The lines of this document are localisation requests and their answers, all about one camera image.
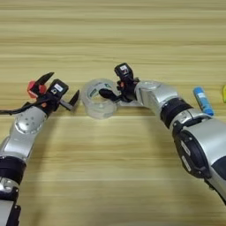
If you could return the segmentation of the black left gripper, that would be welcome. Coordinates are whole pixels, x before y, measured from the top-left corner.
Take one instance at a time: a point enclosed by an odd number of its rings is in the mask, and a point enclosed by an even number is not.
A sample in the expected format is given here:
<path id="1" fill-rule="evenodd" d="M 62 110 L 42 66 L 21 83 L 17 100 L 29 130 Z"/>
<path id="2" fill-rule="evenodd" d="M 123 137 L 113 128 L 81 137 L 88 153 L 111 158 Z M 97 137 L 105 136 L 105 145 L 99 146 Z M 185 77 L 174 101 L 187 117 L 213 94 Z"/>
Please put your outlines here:
<path id="1" fill-rule="evenodd" d="M 42 75 L 35 81 L 35 86 L 29 89 L 29 94 L 36 98 L 36 107 L 41 109 L 47 116 L 56 111 L 59 106 L 72 110 L 72 107 L 79 99 L 79 90 L 69 102 L 66 102 L 63 100 L 63 95 L 68 91 L 68 87 L 50 86 L 46 88 L 44 85 L 53 75 L 53 72 Z"/>

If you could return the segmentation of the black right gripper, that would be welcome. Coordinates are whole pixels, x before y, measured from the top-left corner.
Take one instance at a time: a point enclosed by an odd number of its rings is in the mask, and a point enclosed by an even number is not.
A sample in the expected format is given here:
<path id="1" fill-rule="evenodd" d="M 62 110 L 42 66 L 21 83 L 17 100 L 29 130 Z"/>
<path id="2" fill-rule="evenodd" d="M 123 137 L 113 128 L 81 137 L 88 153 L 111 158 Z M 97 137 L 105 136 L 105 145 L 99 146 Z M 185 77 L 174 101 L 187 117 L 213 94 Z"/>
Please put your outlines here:
<path id="1" fill-rule="evenodd" d="M 123 102 L 132 102 L 137 99 L 135 94 L 135 87 L 138 85 L 139 79 L 135 78 L 125 78 L 120 79 L 117 82 L 117 90 L 120 92 L 120 95 L 115 95 L 112 90 L 102 88 L 99 90 L 101 97 L 109 99 L 112 102 L 118 102 L 119 100 Z"/>

